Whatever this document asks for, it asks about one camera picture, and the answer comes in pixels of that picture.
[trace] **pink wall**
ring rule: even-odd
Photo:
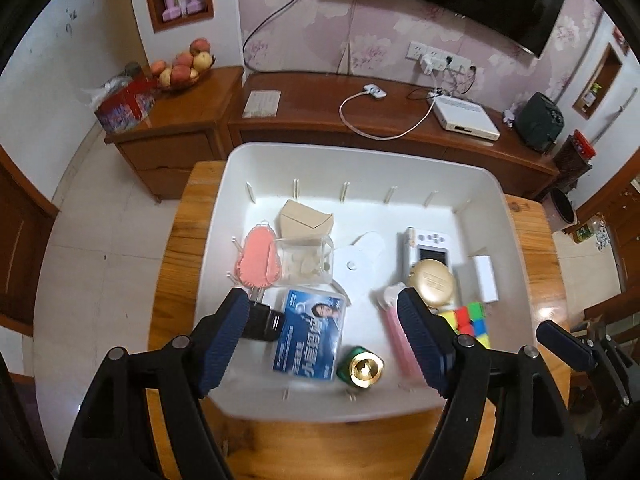
[[[289,0],[239,0],[242,38]],[[594,0],[566,0],[540,59],[472,20],[421,0],[300,0],[269,22],[245,56],[261,70],[342,72],[432,84],[405,59],[415,40],[459,53],[478,67],[467,94],[498,110],[541,91],[558,97],[587,47],[600,16]]]

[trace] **brown paper box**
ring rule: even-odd
[[[334,227],[334,215],[321,213],[294,200],[280,212],[282,238],[320,237],[328,235]]]

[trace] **pink cosmetic sponge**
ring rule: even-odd
[[[257,225],[244,239],[236,262],[236,276],[247,288],[266,288],[280,277],[282,266],[275,250],[276,233],[268,225]]]

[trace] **rubik's cube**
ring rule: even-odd
[[[439,314],[451,325],[456,334],[467,334],[475,337],[485,348],[489,345],[489,336],[484,325],[484,308],[481,303],[469,303],[457,310]]]

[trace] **storage bin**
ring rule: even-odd
[[[216,311],[234,286],[239,241],[256,224],[276,222],[290,199],[334,215],[336,250],[378,232],[385,250],[370,276],[371,293],[350,298],[338,358],[353,346],[379,355],[385,371],[375,387],[353,392],[274,372],[274,344],[240,340],[222,383],[210,396],[227,414],[263,420],[341,422],[417,412],[444,404],[425,384],[409,384],[396,364],[375,293],[402,275],[407,228],[448,234],[453,267],[491,256],[500,300],[487,308],[492,348],[536,345],[524,263],[497,180],[481,168],[393,153],[295,144],[244,144],[229,156],[207,237],[196,322]],[[284,288],[263,302],[281,310]]]

